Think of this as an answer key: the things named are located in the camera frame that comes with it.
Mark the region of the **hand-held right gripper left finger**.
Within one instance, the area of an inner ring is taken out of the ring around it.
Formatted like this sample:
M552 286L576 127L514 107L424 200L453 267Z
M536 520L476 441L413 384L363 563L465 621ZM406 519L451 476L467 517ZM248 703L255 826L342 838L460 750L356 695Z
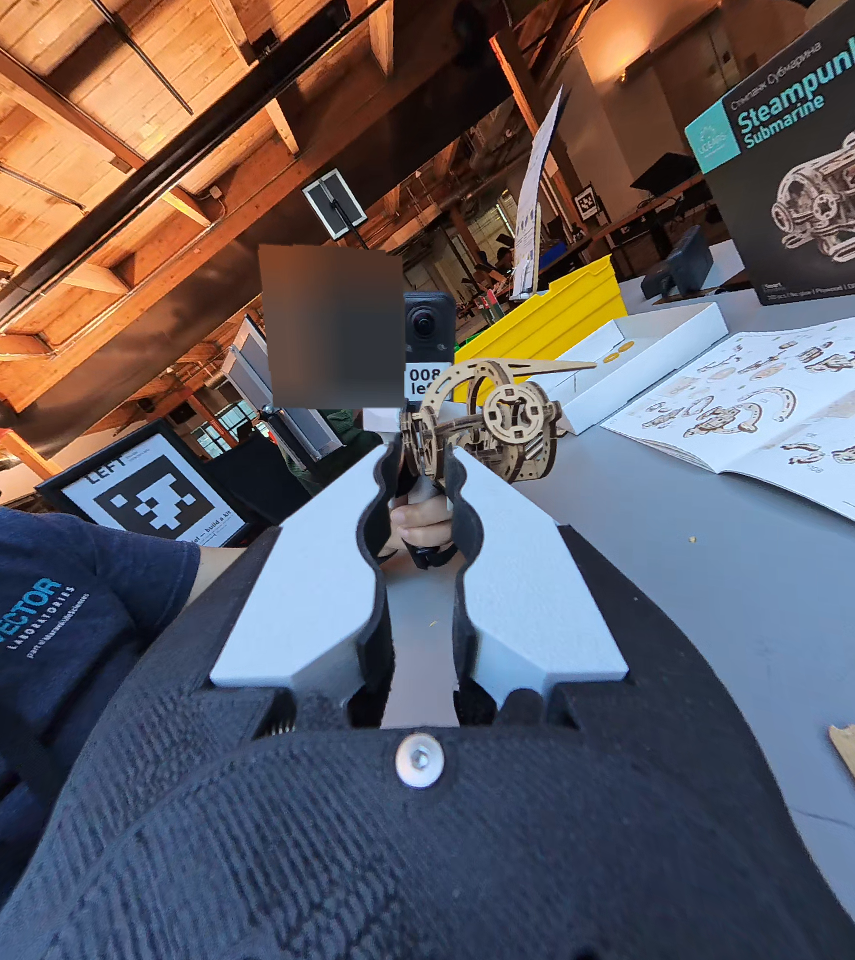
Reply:
M229 694L323 700L381 726L396 664L386 578L397 444L382 443L278 528L209 672Z

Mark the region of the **person's left hand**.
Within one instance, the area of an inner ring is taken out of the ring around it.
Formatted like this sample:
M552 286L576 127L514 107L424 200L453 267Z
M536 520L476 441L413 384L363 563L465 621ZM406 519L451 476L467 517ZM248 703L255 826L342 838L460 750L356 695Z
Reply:
M446 548L453 541L453 509L444 494L421 502L410 501L408 495L391 503L391 533L379 556L389 557L407 546Z

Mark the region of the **person's left forearm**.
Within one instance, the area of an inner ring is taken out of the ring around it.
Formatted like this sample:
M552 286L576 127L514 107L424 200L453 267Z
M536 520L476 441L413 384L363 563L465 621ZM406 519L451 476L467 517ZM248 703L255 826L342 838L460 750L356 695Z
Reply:
M194 603L248 550L248 547L200 547L197 569L186 603Z

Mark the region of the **white cardboard tray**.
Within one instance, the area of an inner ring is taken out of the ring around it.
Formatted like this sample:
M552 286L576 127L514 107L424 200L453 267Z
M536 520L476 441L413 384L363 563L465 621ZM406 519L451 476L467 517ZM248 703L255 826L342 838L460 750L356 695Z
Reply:
M729 335L715 302L674 306L605 323L561 355L594 368L533 376L560 402L576 435L597 426Z

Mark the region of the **light panel on stand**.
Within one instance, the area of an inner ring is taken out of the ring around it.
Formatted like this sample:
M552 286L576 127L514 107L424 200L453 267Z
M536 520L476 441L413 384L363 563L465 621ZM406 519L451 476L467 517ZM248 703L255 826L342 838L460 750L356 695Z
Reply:
M352 234L362 249L368 248L359 231L368 215L338 169L303 186L301 192L331 240L338 241Z

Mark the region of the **black square panel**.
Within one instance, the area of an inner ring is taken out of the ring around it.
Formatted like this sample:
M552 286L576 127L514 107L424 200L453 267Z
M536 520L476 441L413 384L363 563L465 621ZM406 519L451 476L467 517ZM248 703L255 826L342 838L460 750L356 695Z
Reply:
M630 183L632 189L651 197L667 195L674 187L700 173L698 162L688 153L667 151Z

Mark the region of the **framed marker sign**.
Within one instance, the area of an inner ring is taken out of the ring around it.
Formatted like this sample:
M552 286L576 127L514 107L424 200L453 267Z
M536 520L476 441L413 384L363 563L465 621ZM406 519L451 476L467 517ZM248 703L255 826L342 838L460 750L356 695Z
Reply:
M87 522L195 546L241 546L258 525L162 420L41 482L37 492Z

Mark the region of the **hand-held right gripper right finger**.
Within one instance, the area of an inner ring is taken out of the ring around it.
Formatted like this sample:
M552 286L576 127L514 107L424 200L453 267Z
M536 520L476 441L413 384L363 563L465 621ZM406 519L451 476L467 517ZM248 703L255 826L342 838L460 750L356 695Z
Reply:
M552 517L458 449L447 454L454 544L453 703L488 726L527 691L543 707L564 685L620 683L628 665Z

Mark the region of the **background document stand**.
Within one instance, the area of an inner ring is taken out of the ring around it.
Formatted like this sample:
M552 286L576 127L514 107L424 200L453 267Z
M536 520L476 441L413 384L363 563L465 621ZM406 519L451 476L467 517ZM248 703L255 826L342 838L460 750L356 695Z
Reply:
M525 301L537 292L541 245L539 190L558 117L563 110L563 91L563 87L558 89L544 121L533 136L520 187L515 225L513 288L510 294L513 303Z

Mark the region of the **grey metal frame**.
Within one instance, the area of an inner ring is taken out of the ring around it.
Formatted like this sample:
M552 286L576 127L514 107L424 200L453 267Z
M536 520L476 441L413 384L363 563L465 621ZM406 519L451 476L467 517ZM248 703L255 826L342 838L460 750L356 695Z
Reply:
M272 379L269 371L264 334L256 327L249 314L244 315L238 333L229 346L222 372L233 387L242 395L244 401L261 415L261 418L268 425L281 449L303 470L307 472L313 471L321 460L314 463L308 461L300 462L299 459L292 457L289 450L282 446L281 441L278 440L267 421L266 409L282 407L276 404L272 390Z

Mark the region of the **black electronic device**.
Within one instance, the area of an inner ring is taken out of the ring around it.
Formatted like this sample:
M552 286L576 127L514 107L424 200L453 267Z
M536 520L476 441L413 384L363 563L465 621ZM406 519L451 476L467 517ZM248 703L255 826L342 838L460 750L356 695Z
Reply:
M667 257L653 265L643 276L640 291L647 301L671 294L695 294L703 289L714 258L700 224L691 226Z

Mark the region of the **yellow plastic bin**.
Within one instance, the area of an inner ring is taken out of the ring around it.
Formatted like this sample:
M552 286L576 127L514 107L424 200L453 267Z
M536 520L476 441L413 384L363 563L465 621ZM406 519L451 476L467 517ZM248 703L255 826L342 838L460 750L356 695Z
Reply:
M479 358L559 359L627 310L611 256L554 280L455 353L455 362Z

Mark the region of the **black model kit box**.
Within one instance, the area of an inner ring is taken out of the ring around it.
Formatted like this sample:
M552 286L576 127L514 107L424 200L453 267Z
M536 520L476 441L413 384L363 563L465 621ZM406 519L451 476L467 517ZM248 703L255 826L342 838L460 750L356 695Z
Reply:
M763 306L855 294L855 2L685 136Z

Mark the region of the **small wooden model assembly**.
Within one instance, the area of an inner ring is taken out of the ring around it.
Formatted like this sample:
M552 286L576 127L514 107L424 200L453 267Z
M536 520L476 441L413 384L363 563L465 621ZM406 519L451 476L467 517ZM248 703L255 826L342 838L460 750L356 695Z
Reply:
M473 358L441 370L399 415L397 496L444 490L449 452L460 449L503 481L539 479L554 467L563 416L533 376L592 370L594 362Z

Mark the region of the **open instruction booklet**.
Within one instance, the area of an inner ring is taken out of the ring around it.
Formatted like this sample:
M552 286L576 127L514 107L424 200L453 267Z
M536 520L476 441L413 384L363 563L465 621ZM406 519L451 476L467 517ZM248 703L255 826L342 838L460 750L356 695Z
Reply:
M855 317L734 334L604 427L855 522Z

